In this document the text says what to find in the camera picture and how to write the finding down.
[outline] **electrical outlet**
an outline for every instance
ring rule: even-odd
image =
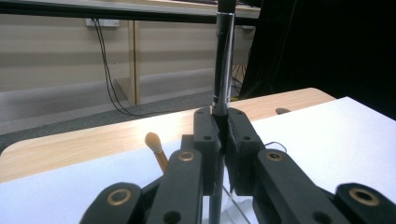
[[[93,19],[85,19],[85,25],[87,26],[95,26]],[[102,27],[119,27],[120,20],[104,20],[99,19],[99,25]]]

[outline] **wooden table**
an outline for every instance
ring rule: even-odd
[[[254,121],[275,116],[278,107],[293,111],[332,100],[322,91],[304,89],[233,102],[231,106]],[[0,183],[145,147],[148,132],[157,133],[162,142],[180,139],[182,134],[192,134],[195,110],[20,141],[1,154]]]

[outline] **silver metal shaft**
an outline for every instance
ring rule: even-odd
[[[233,28],[234,13],[218,12],[218,46],[215,65],[215,88],[212,114],[228,115],[231,96],[231,75],[233,71]]]

